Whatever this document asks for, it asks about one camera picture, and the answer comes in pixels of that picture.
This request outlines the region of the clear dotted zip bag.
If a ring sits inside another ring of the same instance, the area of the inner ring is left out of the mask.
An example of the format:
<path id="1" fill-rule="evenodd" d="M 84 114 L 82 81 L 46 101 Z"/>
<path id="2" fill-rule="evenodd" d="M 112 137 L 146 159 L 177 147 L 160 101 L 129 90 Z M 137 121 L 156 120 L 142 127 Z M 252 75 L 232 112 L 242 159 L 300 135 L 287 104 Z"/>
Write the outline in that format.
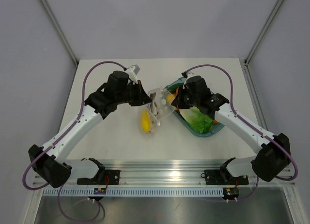
<path id="1" fill-rule="evenodd" d="M 171 94 L 168 90 L 163 87 L 159 87 L 148 92 L 150 96 L 151 93 L 156 92 L 155 102 L 157 105 L 158 115 L 155 117 L 150 111 L 150 103 L 145 106 L 143 109 L 147 109 L 150 120 L 151 120 L 151 131 L 149 133 L 154 132 L 160 125 L 164 118 L 172 114 L 175 108 L 167 103 L 166 97 L 168 94 Z"/>

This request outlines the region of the grey toy fish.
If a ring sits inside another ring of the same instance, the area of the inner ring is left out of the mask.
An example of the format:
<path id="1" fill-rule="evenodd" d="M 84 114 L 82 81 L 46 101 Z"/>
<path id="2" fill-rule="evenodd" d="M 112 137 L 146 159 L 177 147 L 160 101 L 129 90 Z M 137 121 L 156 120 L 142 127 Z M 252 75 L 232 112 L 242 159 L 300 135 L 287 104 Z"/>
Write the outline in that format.
<path id="1" fill-rule="evenodd" d="M 151 103 L 150 103 L 150 111 L 156 117 L 158 115 L 157 105 L 156 105 L 156 102 L 155 102 L 156 92 L 151 93 L 150 94 L 150 98 L 152 100 Z"/>

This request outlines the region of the yellow bell pepper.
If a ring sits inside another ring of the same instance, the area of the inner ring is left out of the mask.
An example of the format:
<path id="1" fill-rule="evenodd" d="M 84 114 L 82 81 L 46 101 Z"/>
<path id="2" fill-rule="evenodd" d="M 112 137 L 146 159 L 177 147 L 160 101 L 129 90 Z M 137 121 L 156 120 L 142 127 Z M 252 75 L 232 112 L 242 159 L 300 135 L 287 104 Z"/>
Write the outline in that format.
<path id="1" fill-rule="evenodd" d="M 151 125 L 151 120 L 150 120 L 147 109 L 143 109 L 141 111 L 139 120 L 140 120 L 139 123 L 140 123 L 141 130 L 144 133 L 149 133 L 151 131 L 152 125 Z"/>

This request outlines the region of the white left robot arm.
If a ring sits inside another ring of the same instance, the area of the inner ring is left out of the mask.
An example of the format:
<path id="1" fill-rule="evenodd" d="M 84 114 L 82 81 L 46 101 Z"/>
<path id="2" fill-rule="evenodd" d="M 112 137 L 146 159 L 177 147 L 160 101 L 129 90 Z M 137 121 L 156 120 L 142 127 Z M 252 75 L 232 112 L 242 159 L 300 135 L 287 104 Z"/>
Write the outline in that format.
<path id="1" fill-rule="evenodd" d="M 137 78 L 138 72 L 138 66 L 133 65 L 111 73 L 106 83 L 82 100 L 80 112 L 65 128 L 41 147 L 30 147 L 30 168 L 53 188 L 63 186 L 72 173 L 72 167 L 65 163 L 67 156 L 93 127 L 118 105 L 142 106 L 151 102 Z"/>

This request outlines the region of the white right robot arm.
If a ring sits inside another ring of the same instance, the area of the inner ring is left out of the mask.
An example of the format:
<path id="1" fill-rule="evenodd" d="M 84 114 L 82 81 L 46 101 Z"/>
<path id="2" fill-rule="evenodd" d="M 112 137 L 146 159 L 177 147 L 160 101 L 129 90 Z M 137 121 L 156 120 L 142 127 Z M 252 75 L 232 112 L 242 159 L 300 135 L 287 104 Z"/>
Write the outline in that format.
<path id="1" fill-rule="evenodd" d="M 291 162 L 286 135 L 275 135 L 238 114 L 233 110 L 232 103 L 223 95 L 212 93 L 199 75 L 187 78 L 184 84 L 178 86 L 171 104 L 179 110 L 196 107 L 233 131 L 255 153 L 253 157 L 227 160 L 220 167 L 220 179 L 224 183 L 232 183 L 243 175 L 255 175 L 270 182 Z"/>

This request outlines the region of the green cucumber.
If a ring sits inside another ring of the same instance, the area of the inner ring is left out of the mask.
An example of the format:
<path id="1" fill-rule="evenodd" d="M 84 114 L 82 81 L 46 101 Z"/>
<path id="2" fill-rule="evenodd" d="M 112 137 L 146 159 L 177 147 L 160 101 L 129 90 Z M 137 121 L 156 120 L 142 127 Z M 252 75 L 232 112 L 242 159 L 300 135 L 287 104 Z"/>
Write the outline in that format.
<path id="1" fill-rule="evenodd" d="M 175 85 L 172 85 L 172 86 L 168 87 L 167 90 L 170 93 L 175 93 L 178 88 L 179 88 L 179 85 L 175 84 Z"/>

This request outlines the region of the yellow lemon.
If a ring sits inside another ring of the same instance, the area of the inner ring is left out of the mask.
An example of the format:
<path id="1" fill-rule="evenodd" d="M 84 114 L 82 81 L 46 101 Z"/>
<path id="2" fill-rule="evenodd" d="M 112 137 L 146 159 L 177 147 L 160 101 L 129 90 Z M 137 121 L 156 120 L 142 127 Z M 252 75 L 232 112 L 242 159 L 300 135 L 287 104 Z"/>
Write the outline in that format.
<path id="1" fill-rule="evenodd" d="M 171 105 L 172 102 L 174 101 L 175 97 L 176 97 L 175 94 L 168 94 L 166 97 L 167 103 L 169 103 Z"/>

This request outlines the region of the green white lettuce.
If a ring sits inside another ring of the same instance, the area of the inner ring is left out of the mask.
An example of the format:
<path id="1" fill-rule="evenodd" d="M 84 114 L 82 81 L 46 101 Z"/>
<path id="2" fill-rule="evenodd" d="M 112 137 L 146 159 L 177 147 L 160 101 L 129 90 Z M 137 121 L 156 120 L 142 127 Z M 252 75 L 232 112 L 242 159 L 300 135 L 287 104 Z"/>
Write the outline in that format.
<path id="1" fill-rule="evenodd" d="M 190 109 L 180 109 L 179 112 L 194 131 L 205 134 L 212 130 L 213 119 L 201 113 L 198 108 L 191 107 Z"/>

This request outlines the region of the teal plastic basket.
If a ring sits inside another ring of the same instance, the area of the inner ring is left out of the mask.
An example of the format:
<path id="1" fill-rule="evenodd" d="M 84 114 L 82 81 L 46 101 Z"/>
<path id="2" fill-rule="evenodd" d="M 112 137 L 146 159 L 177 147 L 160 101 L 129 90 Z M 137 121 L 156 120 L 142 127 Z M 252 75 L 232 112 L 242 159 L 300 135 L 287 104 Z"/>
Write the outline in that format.
<path id="1" fill-rule="evenodd" d="M 174 110 L 173 115 L 197 137 L 210 137 L 224 128 L 224 125 L 202 114 L 197 108 L 180 111 Z"/>

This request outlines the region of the left aluminium frame post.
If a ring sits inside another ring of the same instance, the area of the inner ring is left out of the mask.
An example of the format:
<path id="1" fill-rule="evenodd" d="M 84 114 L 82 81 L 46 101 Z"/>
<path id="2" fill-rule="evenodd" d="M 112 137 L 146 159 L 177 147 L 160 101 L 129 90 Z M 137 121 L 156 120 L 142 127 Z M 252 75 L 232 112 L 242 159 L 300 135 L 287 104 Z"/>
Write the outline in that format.
<path id="1" fill-rule="evenodd" d="M 40 3 L 40 5 L 42 6 L 48 20 L 50 21 L 53 29 L 55 30 L 61 44 L 63 45 L 66 53 L 68 54 L 68 56 L 70 57 L 72 63 L 74 64 L 75 68 L 78 67 L 78 63 L 79 60 L 77 59 L 74 51 L 72 50 L 63 30 L 61 29 L 61 26 L 48 2 L 48 0 L 38 0 L 38 2 Z"/>

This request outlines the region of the aluminium frame post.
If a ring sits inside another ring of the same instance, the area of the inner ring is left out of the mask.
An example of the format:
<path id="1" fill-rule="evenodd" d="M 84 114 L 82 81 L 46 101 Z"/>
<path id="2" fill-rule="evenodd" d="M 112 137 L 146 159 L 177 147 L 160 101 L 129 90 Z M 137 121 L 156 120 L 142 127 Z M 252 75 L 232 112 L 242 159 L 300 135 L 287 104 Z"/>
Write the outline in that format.
<path id="1" fill-rule="evenodd" d="M 280 13 L 280 10 L 286 0 L 276 0 L 275 4 L 273 5 L 273 8 L 271 9 L 266 21 L 264 22 L 257 38 L 254 41 L 254 44 L 252 45 L 249 53 L 245 57 L 244 63 L 246 66 L 250 65 L 250 62 L 253 60 L 256 52 L 258 51 L 260 45 L 263 43 L 265 37 L 267 36 L 271 26 L 275 22 L 278 14 Z"/>
<path id="2" fill-rule="evenodd" d="M 79 60 L 77 59 L 74 51 L 72 50 L 63 30 L 61 29 L 61 26 L 48 2 L 48 0 L 38 0 L 38 2 L 40 3 L 40 5 L 42 6 L 48 20 L 50 21 L 53 29 L 55 30 L 61 44 L 63 45 L 66 53 L 68 54 L 68 56 L 70 57 L 72 63 L 74 64 L 75 68 L 78 67 L 78 63 Z"/>

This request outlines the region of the aluminium mounting rail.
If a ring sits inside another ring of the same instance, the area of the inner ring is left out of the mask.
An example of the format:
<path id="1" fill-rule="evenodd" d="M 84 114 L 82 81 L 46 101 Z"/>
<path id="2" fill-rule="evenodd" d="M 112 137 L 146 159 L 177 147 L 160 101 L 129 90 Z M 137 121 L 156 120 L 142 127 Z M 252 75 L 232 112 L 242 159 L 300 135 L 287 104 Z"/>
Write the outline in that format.
<path id="1" fill-rule="evenodd" d="M 146 187 L 177 187 L 177 186 L 215 186 L 240 187 L 260 186 L 294 187 L 291 180 L 293 169 L 284 168 L 279 176 L 270 182 L 258 179 L 250 165 L 245 165 L 238 179 L 225 182 L 220 175 L 221 168 L 228 165 L 223 159 L 216 160 L 66 160 L 63 164 L 54 164 L 44 173 L 38 173 L 34 185 L 45 182 L 53 188 L 62 185 L 104 185 L 108 182 L 113 186 L 146 186 Z"/>

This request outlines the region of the right aluminium frame post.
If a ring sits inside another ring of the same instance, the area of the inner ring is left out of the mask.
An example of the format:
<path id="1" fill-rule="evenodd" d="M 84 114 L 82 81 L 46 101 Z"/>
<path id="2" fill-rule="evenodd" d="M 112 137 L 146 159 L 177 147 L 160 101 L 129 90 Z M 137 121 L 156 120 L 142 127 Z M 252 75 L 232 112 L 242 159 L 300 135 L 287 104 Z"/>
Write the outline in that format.
<path id="1" fill-rule="evenodd" d="M 263 43 L 265 37 L 267 36 L 271 26 L 275 22 L 278 14 L 280 13 L 280 10 L 286 0 L 276 0 L 275 4 L 273 5 L 273 8 L 271 9 L 266 21 L 264 22 L 257 38 L 254 41 L 254 44 L 252 45 L 249 53 L 245 57 L 244 63 L 246 66 L 250 65 L 250 62 L 253 60 L 256 52 L 258 51 L 260 45 Z"/>

